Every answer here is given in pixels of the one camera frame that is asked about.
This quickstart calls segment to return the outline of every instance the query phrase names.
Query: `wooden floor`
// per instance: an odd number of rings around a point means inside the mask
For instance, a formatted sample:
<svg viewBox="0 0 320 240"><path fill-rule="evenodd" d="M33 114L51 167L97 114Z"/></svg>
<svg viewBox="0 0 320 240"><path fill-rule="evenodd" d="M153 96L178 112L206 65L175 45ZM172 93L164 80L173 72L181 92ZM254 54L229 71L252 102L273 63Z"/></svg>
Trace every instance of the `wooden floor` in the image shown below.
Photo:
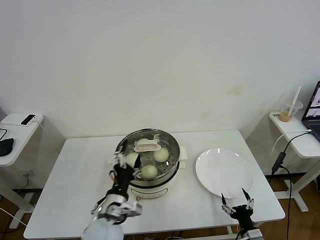
<svg viewBox="0 0 320 240"><path fill-rule="evenodd" d="M284 191L286 190L285 184L281 179L273 179L271 186L274 191ZM305 187L301 192L302 198L309 207L309 212L300 212L294 200L291 201L290 210L290 240L320 240L320 193L316 191L316 185L311 182L307 187ZM39 198L40 194L35 193L32 203L35 204ZM280 200L282 207L285 212L288 212L289 200ZM3 198L0 200L0 208L3 208L14 214L17 211L17 207L11 202ZM30 218L30 214L27 214L23 218L23 222L27 223ZM0 231L4 232L11 218L0 210ZM232 227L233 232L236 233L237 227ZM287 217L280 221L266 222L260 227L265 240L285 240L287 233ZM10 233L0 233L0 240L23 240L23 232L25 228L10 232ZM196 238L196 237L206 237L213 235L227 234L226 227L219 228L207 228L198 230L186 230L183 231L181 237L183 238ZM180 232L174 232L174 236L179 236ZM157 240L164 240L166 237L173 235L173 232L162 232L146 234L149 238L155 238ZM125 236L126 240L144 240L141 234L137 234L134 238L130 236Z"/></svg>

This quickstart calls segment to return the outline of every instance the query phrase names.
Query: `power outlet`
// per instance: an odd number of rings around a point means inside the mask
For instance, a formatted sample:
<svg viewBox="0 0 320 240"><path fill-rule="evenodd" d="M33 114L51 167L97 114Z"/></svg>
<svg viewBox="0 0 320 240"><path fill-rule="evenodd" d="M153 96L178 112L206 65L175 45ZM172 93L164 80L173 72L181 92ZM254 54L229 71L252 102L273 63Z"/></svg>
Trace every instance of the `power outlet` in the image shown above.
<svg viewBox="0 0 320 240"><path fill-rule="evenodd" d="M22 176L32 176L34 173L31 170L20 170Z"/></svg>

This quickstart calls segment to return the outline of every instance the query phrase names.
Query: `black cable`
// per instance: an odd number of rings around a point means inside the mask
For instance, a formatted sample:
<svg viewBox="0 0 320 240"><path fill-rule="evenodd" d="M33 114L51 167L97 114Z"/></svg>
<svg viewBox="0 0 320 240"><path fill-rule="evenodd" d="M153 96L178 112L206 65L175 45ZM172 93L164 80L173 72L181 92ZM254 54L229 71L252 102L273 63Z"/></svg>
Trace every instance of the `black cable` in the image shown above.
<svg viewBox="0 0 320 240"><path fill-rule="evenodd" d="M144 235L144 234L142 234L142 233L140 233L145 239L151 239L151 240L156 240L156 238L149 238L149 237L147 237L146 235Z"/></svg>
<svg viewBox="0 0 320 240"><path fill-rule="evenodd" d="M25 227L25 225L22 225L21 227L18 227L18 228L16 228L16 229L12 230L12 231L7 231L8 228L9 228L9 226L10 226L11 221L12 221L12 220L10 220L10 221L8 222L8 224L6 225L4 231L0 231L0 234L2 234L1 240L4 240L4 237L5 237L6 234L16 232L16 231L18 231L19 229L22 229L22 228Z"/></svg>
<svg viewBox="0 0 320 240"><path fill-rule="evenodd" d="M183 239L182 237L178 237L178 236L168 236L166 238L166 240L180 240L180 239Z"/></svg>
<svg viewBox="0 0 320 240"><path fill-rule="evenodd" d="M291 174L287 168L284 166L280 166L280 168L285 169L289 174L290 179L290 194L289 194L289 206L288 206L288 224L286 226L286 240L289 240L289 226L290 226L290 203L291 203L291 193L292 193L292 180L291 180Z"/></svg>
<svg viewBox="0 0 320 240"><path fill-rule="evenodd" d="M21 187L18 191L15 191L16 194L18 194L22 189L24 189L29 185L29 175L25 175L25 177L26 177L26 184L23 187Z"/></svg>
<svg viewBox="0 0 320 240"><path fill-rule="evenodd" d="M287 148L289 147L289 144L292 142L293 139L296 139L296 138L298 138L298 137L301 137L301 136L303 136L303 135L310 134L310 133L311 133L311 131L308 131L308 132L305 132L305 133L303 133L303 134L300 134L300 135L298 135L298 136L295 136L295 137L291 138L291 140L288 142L288 144L286 145L286 147L285 147L285 149L284 149L283 152L286 153L286 150L287 150Z"/></svg>
<svg viewBox="0 0 320 240"><path fill-rule="evenodd" d="M5 131L4 134L0 137L0 140L7 134L8 130L4 128L0 128L0 130Z"/></svg>
<svg viewBox="0 0 320 240"><path fill-rule="evenodd" d="M240 229L240 231L238 232L238 234L236 235L235 240L238 240L238 238L239 238L239 236L240 236L240 233L241 233L241 229Z"/></svg>

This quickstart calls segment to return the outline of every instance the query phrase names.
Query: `power cord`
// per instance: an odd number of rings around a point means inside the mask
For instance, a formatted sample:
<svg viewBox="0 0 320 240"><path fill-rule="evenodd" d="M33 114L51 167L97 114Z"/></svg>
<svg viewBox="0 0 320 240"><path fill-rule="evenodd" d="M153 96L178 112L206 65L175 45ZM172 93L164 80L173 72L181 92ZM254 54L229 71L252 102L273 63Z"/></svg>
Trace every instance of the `power cord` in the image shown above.
<svg viewBox="0 0 320 240"><path fill-rule="evenodd" d="M288 135L288 134L295 134L295 133L304 133L304 132L311 132L312 130L311 129L308 129L308 130L303 130L303 131L291 131L291 132L287 132L287 133L284 133L282 134L280 137L278 137L278 139L275 141L274 145L273 145L273 148L270 152L270 156L272 155L272 153L274 152L275 150L275 147L278 143L278 141L284 136L284 135Z"/></svg>
<svg viewBox="0 0 320 240"><path fill-rule="evenodd" d="M21 224L27 226L27 224L25 224L24 222L20 221L18 218L16 218L15 216L11 215L9 212L7 212L6 210L4 210L3 208L0 207L0 210L4 211L5 213L7 213L8 215L10 215L11 217L13 217L15 220L19 221Z"/></svg>
<svg viewBox="0 0 320 240"><path fill-rule="evenodd" d="M26 184L23 187L21 187L18 191L16 191L15 192L16 194L29 185L29 174L27 173L27 174L24 174L23 176L26 177Z"/></svg>
<svg viewBox="0 0 320 240"><path fill-rule="evenodd" d="M39 124L39 126L42 128L42 130L44 131L44 133L47 135L48 139L50 140L50 142L52 143L52 146L54 147L54 149L60 153L59 149L57 148L57 146L55 145L54 141L51 139L51 137L49 136L49 134L47 133L47 131L44 129L44 126L42 126L41 122L37 121L36 119L33 120L33 122L36 122Z"/></svg>
<svg viewBox="0 0 320 240"><path fill-rule="evenodd" d="M289 226L290 226L290 203L291 203L291 194L292 194L292 179L291 179L291 174L287 168L284 166L280 166L280 168L285 169L288 174L289 174L289 179L290 179L290 194L289 194L289 206L288 206L288 224L286 226L286 240L289 240Z"/></svg>
<svg viewBox="0 0 320 240"><path fill-rule="evenodd" d="M23 236L23 234L19 234L19 235L17 235L17 236L13 236L13 237L11 237L11 238L9 238L9 239L7 239L7 240L12 240L12 239L15 239L15 238L20 237L20 236Z"/></svg>
<svg viewBox="0 0 320 240"><path fill-rule="evenodd" d="M306 134L312 134L312 132L311 132L311 131L308 131L308 132L305 132L305 133L303 133L303 134L300 134L300 135L295 136L295 137L293 137L293 138L290 139L290 141L288 142L288 144L285 146L284 151L280 152L278 158L276 159L275 163L273 164L273 167L272 167L272 169L271 169L270 179L271 179L272 176L276 173L276 171L278 171L278 169L280 168L280 166L283 164L284 159L285 159L285 157L286 157L286 155L287 155L287 154L286 154L286 151L287 151L287 148L289 147L290 143L291 143L294 139L299 138L299 137L301 137L301 136L303 136L303 135L306 135Z"/></svg>
<svg viewBox="0 0 320 240"><path fill-rule="evenodd" d="M235 240L238 240L238 238L239 238L239 236L240 236L240 233L241 233L241 229L240 229L240 231L238 232L238 234L236 235Z"/></svg>
<svg viewBox="0 0 320 240"><path fill-rule="evenodd" d="M0 128L0 130L4 131L4 134L0 137L0 141L1 141L1 139L7 134L8 130L4 128Z"/></svg>
<svg viewBox="0 0 320 240"><path fill-rule="evenodd" d="M146 235L142 234L141 235L144 237L144 240L156 240L155 238L149 238Z"/></svg>
<svg viewBox="0 0 320 240"><path fill-rule="evenodd" d="M168 236L165 240L177 240L177 239L183 239L183 238L178 236Z"/></svg>
<svg viewBox="0 0 320 240"><path fill-rule="evenodd" d="M8 222L8 224L6 225L4 231L0 231L0 234L2 234L1 240L4 239L5 234L13 233L13 232L16 232L16 231L20 230L21 228L25 228L25 227L26 227L26 226L22 225L21 227L18 227L18 228L16 228L16 229L12 230L12 231L7 231L8 228L9 228L9 226L10 226L10 223L11 223L11 220L10 220L10 221Z"/></svg>
<svg viewBox="0 0 320 240"><path fill-rule="evenodd" d="M284 149L282 152L280 152L278 158L276 159L276 161L275 161L275 163L274 163L274 165L273 165L273 167L272 167L272 172L271 172L270 180L268 181L269 183L271 182L272 176L276 173L276 171L278 171L279 168L286 170L287 173L288 173L288 175L289 175L289 179L290 179L290 191L289 191L289 205L288 205L288 223L287 223L287 226L286 226L286 240L289 240L290 205L291 205L291 196L292 196L292 179L291 179L291 174L290 174L289 170L288 170L286 167L282 166L282 163L284 162L284 159L285 159L285 157L286 157L286 155L287 155L287 154L286 154L286 151L287 151L290 143L291 143L294 139L299 138L299 137L301 137L301 136L303 136L303 135L306 135L306 134L312 134L312 131L308 131L308 132L305 132L305 133L303 133L303 134L300 134L300 135L298 135L298 136L295 136L295 137L291 138L291 140L290 140L290 141L288 142L288 144L285 146L285 149Z"/></svg>

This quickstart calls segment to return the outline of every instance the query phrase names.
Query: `robotic arm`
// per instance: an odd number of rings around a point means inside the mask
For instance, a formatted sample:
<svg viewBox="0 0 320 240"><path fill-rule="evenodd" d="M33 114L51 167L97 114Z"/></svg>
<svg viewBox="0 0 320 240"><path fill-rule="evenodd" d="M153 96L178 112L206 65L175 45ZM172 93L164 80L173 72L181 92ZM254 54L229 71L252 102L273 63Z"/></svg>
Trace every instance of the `robotic arm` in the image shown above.
<svg viewBox="0 0 320 240"><path fill-rule="evenodd" d="M233 219L238 220L240 225L239 240L264 240L261 231L254 226L251 215L254 213L255 200L242 188L247 204L230 207L222 194L222 209Z"/></svg>
<svg viewBox="0 0 320 240"><path fill-rule="evenodd" d="M115 152L116 164L109 175L113 180L112 188L94 206L91 214L93 219L84 230L83 240L123 240L124 232L120 226L127 218L139 216L142 206L136 201L128 202L129 183L140 172L140 156L134 168L124 162L126 143Z"/></svg>
<svg viewBox="0 0 320 240"><path fill-rule="evenodd" d="M109 173L113 179L113 186L91 211L94 217L84 230L83 240L123 240L124 232L120 224L127 218L139 216L142 213L140 204L136 201L128 202L129 183L139 174L141 160L138 156L134 168L124 162L126 144L124 142L120 151L114 153L116 164ZM262 233L254 226L250 218L254 212L255 201L244 189L242 191L247 204L230 207L222 194L222 209L239 222L241 238L237 240L263 240Z"/></svg>

